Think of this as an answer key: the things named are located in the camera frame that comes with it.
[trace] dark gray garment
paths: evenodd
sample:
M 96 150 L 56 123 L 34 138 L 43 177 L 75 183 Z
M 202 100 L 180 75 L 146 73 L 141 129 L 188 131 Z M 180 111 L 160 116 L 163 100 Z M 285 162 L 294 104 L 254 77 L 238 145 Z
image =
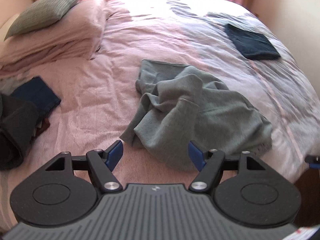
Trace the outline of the dark gray garment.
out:
M 136 82 L 142 94 L 133 120 L 120 138 L 145 147 L 168 166 L 194 169 L 188 143 L 230 155 L 271 149 L 271 123 L 240 93 L 191 65 L 143 60 Z

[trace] clothing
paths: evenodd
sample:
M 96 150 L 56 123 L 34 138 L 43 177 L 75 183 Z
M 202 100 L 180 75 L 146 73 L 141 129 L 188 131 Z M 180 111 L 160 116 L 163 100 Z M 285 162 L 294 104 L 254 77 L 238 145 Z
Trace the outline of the clothing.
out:
M 0 170 L 23 162 L 38 116 L 32 102 L 0 94 Z
M 194 169 L 191 140 L 228 155 L 249 150 L 261 156 L 272 146 L 271 123 L 240 93 L 194 66 L 143 60 L 136 90 L 138 110 L 120 138 L 172 168 Z
M 31 101 L 36 105 L 39 111 L 37 123 L 47 117 L 61 102 L 61 99 L 55 95 L 39 76 L 19 86 L 11 96 Z
M 261 33 L 239 29 L 231 24 L 225 26 L 225 32 L 236 49 L 247 59 L 277 59 L 280 54 L 271 42 Z

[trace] pink bedspread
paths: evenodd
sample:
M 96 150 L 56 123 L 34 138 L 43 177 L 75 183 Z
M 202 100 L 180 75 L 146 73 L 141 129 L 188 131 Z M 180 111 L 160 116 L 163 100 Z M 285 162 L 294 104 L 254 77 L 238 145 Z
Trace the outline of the pink bedspread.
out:
M 273 124 L 273 149 L 263 160 L 290 181 L 305 170 L 306 154 L 319 153 L 315 91 L 285 46 L 243 7 L 223 0 L 110 0 L 105 11 L 109 19 L 92 60 L 65 58 L 28 72 L 29 77 L 40 75 L 62 101 L 23 165 L 1 172 L 4 230 L 15 224 L 9 196 L 23 179 L 61 151 L 84 155 L 119 139 L 136 112 L 140 95 L 135 80 L 144 58 L 194 65 L 246 96 Z M 265 34 L 282 59 L 246 60 L 223 31 L 228 22 Z M 76 175 L 88 179 L 85 172 Z M 196 173 L 169 169 L 146 150 L 124 145 L 114 175 L 122 184 L 188 185 Z

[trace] gray ribbed panel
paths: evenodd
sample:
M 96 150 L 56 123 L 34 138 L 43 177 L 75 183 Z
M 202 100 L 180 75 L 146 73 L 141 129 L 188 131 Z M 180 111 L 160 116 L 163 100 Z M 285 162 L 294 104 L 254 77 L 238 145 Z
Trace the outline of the gray ribbed panel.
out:
M 275 240 L 293 233 L 286 225 L 248 229 L 218 213 L 206 195 L 183 185 L 129 184 L 105 195 L 89 216 L 56 229 L 19 224 L 4 240 Z

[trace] gray pillow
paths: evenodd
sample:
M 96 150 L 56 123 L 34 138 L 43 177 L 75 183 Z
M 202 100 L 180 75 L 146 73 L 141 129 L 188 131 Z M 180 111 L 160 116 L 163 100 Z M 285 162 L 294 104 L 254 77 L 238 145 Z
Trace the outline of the gray pillow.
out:
M 22 12 L 9 28 L 7 38 L 48 27 L 59 21 L 78 0 L 38 0 Z

